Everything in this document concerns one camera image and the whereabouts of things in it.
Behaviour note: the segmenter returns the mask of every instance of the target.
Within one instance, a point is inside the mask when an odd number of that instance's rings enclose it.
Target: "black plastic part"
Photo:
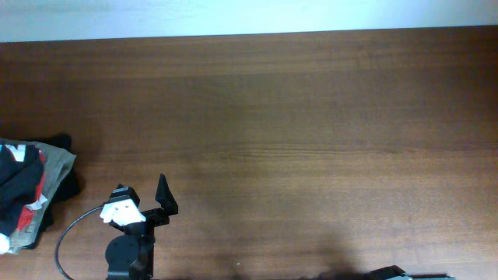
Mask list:
[[[125,187],[122,184],[119,184],[112,194],[110,194],[109,201],[107,203],[122,201],[125,199],[132,199],[137,207],[140,204],[140,198],[133,187]]]
[[[164,176],[164,174],[161,174],[159,177],[159,183],[156,191],[156,201],[161,204],[161,208],[164,209],[167,215],[178,214],[178,204],[171,194],[170,188],[168,187],[168,183],[166,181],[166,176]]]
[[[410,275],[412,279],[426,279],[426,280],[442,280],[442,279],[454,279],[448,276],[446,273],[439,274],[429,274],[429,275]]]
[[[139,206],[140,199],[132,187],[118,189],[109,198],[109,202],[131,198]],[[119,226],[110,222],[110,226],[124,233],[114,239],[106,250],[106,260],[109,264],[109,280],[149,280],[154,271],[154,228],[170,223],[170,215],[178,213],[178,204],[166,182],[166,177],[161,174],[156,191],[156,201],[161,208],[142,212],[146,217],[145,222],[135,222],[126,226]]]
[[[107,279],[151,279],[154,241],[152,236],[136,235],[123,235],[112,240],[106,249],[106,261],[109,264]]]
[[[386,268],[377,269],[366,275],[368,280],[387,280],[398,276],[406,276],[406,272],[393,265]]]

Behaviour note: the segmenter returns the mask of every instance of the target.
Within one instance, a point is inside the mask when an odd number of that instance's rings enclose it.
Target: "pile of clothes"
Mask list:
[[[51,206],[79,193],[71,138],[0,138],[0,254],[34,249],[54,223]]]

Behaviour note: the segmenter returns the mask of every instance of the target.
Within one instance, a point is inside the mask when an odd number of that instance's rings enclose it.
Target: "wooden table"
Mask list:
[[[84,191],[7,278],[61,278],[75,218],[167,175],[155,278],[299,278],[397,264],[498,275],[498,28],[0,44],[0,132],[69,133]],[[98,215],[61,247],[103,279]]]

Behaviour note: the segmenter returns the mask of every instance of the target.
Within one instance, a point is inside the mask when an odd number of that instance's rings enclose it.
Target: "red fabric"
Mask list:
[[[40,161],[42,163],[45,162],[45,158],[41,153],[41,151],[40,151]],[[41,177],[40,183],[37,185],[37,193],[35,201],[40,199],[41,191],[44,189],[44,185],[45,185],[45,173]],[[23,230],[31,223],[34,217],[34,212],[35,211],[29,210],[26,206],[23,207],[23,211],[21,212],[21,216],[19,217],[19,221],[17,222],[17,230]]]

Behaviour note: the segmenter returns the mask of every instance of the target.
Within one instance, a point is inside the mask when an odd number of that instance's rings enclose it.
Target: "black cloth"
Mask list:
[[[17,161],[8,146],[0,150],[0,233],[10,236],[17,227],[24,205],[36,201],[37,185],[44,174],[40,151],[23,145]]]
[[[50,138],[30,139],[28,141],[53,145],[54,147],[65,149],[66,151],[71,152],[71,136],[67,134],[60,134]],[[64,180],[62,180],[59,188],[55,191],[54,197],[51,199],[47,206],[47,210],[45,211],[44,217],[41,220],[40,228],[38,229],[35,241],[30,245],[24,246],[23,249],[35,249],[40,242],[41,234],[45,232],[49,226],[52,226],[54,224],[54,216],[52,215],[52,206],[54,205],[54,203],[66,201],[79,194],[80,191],[81,190],[78,185],[76,173],[74,171],[74,168],[71,168],[68,175],[64,178]]]

